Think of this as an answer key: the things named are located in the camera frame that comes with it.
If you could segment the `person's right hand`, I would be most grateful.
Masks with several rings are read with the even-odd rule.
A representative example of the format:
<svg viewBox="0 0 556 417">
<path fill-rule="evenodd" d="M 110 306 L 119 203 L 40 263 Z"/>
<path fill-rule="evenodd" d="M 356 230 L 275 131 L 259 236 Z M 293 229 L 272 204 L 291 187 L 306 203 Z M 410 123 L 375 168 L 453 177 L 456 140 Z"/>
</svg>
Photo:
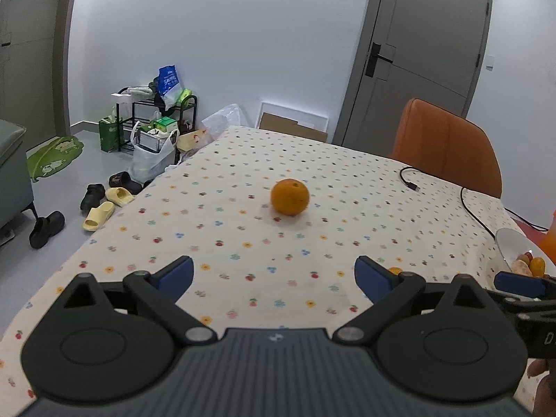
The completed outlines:
<svg viewBox="0 0 556 417">
<path fill-rule="evenodd" d="M 527 376 L 539 377 L 548 370 L 547 360 L 534 360 L 527 369 Z M 538 383 L 532 410 L 535 417 L 554 417 L 556 414 L 555 393 L 550 387 L 552 379 L 553 376 L 547 374 Z"/>
</svg>

